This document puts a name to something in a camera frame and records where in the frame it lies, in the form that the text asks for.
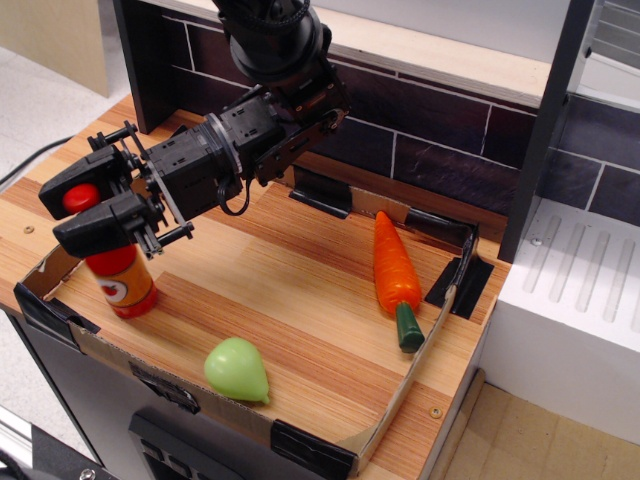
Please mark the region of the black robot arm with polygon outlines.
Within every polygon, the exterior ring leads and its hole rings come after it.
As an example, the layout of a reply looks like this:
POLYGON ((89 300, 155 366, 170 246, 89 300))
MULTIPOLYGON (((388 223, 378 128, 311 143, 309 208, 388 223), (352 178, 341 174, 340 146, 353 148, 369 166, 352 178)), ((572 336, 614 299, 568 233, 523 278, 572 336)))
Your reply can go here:
POLYGON ((252 183, 279 179, 332 134, 350 101, 327 52, 330 29, 306 1, 221 1, 232 60, 253 87, 218 115, 144 147, 125 124, 39 193, 71 256, 129 245, 147 257, 190 237, 194 218, 226 209, 252 183))

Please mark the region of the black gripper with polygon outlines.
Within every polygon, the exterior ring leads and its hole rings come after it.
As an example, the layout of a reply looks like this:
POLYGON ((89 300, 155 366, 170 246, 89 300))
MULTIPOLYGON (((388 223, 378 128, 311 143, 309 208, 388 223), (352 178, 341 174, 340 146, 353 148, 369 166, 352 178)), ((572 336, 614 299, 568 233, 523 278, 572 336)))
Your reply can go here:
POLYGON ((243 191, 245 179, 217 121, 182 126, 148 149, 136 131, 127 122, 91 137, 94 152, 41 187, 39 199, 54 219, 72 215, 53 229, 68 254, 87 258, 137 244, 151 259, 191 238, 194 218, 215 208, 230 216, 245 212, 228 204, 243 191), (81 184, 98 192, 69 192, 81 184))

